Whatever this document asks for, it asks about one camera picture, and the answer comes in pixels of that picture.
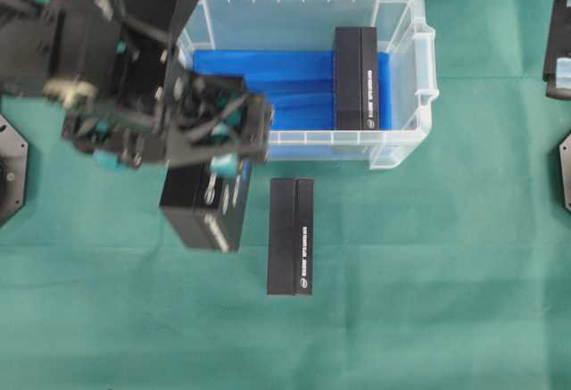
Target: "green tablecloth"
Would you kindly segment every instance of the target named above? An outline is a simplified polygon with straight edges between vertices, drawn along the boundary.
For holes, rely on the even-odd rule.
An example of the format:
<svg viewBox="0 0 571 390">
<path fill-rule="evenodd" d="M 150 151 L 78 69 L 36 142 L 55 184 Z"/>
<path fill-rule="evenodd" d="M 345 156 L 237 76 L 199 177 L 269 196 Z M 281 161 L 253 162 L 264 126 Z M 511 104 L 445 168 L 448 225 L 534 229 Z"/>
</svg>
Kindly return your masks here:
<svg viewBox="0 0 571 390">
<path fill-rule="evenodd" d="M 571 388 L 571 215 L 544 97 L 552 0 L 426 0 L 441 97 L 398 169 L 256 168 L 241 251 L 185 251 L 164 170 L 110 173 L 62 111 L 4 100 L 31 149 L 0 232 L 5 389 Z M 316 179 L 315 295 L 265 295 L 269 180 Z"/>
</svg>

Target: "transparent plastic part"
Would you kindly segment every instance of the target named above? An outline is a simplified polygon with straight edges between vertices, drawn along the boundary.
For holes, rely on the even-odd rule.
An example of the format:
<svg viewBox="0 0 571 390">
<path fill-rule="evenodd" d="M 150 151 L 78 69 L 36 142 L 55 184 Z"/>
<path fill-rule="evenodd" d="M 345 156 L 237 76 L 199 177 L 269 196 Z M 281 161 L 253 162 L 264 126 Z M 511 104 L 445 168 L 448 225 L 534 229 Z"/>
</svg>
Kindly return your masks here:
<svg viewBox="0 0 571 390">
<path fill-rule="evenodd" d="M 393 120 L 384 131 L 272 131 L 271 160 L 368 161 L 398 166 L 432 128 L 439 95 L 434 30 L 424 0 L 201 0 L 180 39 L 187 67 L 200 49 L 331 50 L 335 27 L 377 28 L 390 55 Z"/>
</svg>

